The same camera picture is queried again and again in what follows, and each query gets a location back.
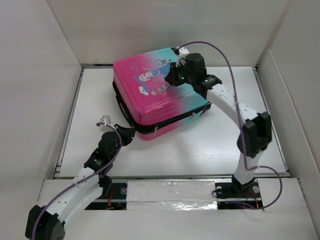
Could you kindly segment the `pink and teal suitcase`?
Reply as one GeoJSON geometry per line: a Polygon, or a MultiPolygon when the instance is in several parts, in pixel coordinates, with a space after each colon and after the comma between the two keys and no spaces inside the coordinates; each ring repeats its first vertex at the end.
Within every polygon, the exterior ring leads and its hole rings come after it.
{"type": "Polygon", "coordinates": [[[192,86],[165,81],[178,56],[171,48],[121,58],[113,64],[115,97],[138,137],[149,141],[197,120],[211,103],[192,86]]]}

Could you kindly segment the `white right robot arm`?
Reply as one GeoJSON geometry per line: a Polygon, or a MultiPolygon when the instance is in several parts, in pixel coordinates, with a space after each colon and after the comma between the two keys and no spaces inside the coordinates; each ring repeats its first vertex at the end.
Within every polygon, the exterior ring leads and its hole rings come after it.
{"type": "Polygon", "coordinates": [[[259,160],[272,141],[270,114],[259,113],[238,101],[235,92],[229,91],[218,77],[207,73],[205,60],[199,53],[181,55],[176,62],[170,63],[165,81],[174,87],[191,85],[197,94],[237,124],[240,134],[236,144],[240,156],[232,175],[232,187],[237,192],[248,189],[254,182],[259,160]]]}

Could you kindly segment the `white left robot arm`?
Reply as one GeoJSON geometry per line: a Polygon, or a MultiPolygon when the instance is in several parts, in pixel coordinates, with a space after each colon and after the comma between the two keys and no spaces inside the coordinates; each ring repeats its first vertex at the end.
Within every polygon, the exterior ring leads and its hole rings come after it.
{"type": "Polygon", "coordinates": [[[134,128],[106,124],[105,132],[70,185],[43,206],[35,205],[28,213],[25,237],[29,240],[62,240],[71,223],[85,208],[101,196],[112,194],[108,172],[122,147],[134,139],[134,128]]]}

